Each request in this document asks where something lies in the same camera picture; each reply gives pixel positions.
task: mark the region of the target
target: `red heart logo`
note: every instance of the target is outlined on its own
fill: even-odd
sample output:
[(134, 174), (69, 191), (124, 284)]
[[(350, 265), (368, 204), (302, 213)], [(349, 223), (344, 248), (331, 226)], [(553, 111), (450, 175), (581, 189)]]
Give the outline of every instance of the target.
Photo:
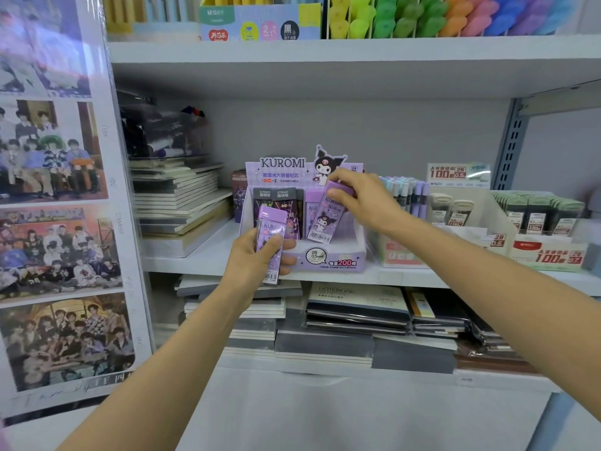
[(229, 35), (226, 30), (211, 30), (208, 32), (208, 38), (211, 41), (227, 41)]

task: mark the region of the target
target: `photo strip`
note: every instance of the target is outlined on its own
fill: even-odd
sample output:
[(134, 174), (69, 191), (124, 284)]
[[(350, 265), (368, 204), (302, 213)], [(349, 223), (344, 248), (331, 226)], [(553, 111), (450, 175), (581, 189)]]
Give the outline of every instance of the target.
[(92, 103), (0, 97), (0, 204), (107, 197)]
[(0, 209), (0, 303), (120, 288), (108, 206)]
[(75, 0), (0, 0), (0, 94), (90, 97)]
[(124, 293), (0, 309), (17, 391), (126, 371), (135, 361)]

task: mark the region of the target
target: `pink circle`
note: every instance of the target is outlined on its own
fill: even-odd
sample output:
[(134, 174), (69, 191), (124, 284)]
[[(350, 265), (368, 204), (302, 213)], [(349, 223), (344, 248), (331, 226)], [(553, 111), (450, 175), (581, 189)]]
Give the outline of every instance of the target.
[(278, 26), (273, 20), (263, 22), (260, 31), (263, 41), (274, 41), (280, 37)]

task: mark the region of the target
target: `purple cap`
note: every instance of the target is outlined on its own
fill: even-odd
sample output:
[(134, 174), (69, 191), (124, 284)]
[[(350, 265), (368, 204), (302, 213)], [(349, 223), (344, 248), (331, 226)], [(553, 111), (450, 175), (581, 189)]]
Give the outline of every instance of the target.
[(339, 182), (328, 180), (324, 192), (327, 192), (331, 188), (338, 188), (339, 190), (342, 190), (351, 196), (355, 196), (355, 190), (353, 190), (351, 187), (343, 185)]
[(305, 189), (305, 203), (318, 203), (323, 196), (323, 188)]
[(288, 212), (261, 204), (261, 207), (259, 208), (259, 218), (266, 218), (271, 221), (277, 221), (278, 223), (286, 223), (288, 221)]

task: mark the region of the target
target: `barcode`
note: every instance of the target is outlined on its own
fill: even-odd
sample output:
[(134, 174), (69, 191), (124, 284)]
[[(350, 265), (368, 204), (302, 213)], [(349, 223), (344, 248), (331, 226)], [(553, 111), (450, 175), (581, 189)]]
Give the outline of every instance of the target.
[(265, 280), (269, 280), (272, 282), (277, 282), (278, 281), (278, 273), (277, 272), (268, 272), (265, 275)]
[(309, 233), (309, 237), (311, 237), (313, 239), (319, 239), (320, 241), (326, 241), (329, 239), (329, 236), (327, 234), (321, 234), (321, 233), (318, 233), (317, 231), (311, 231)]

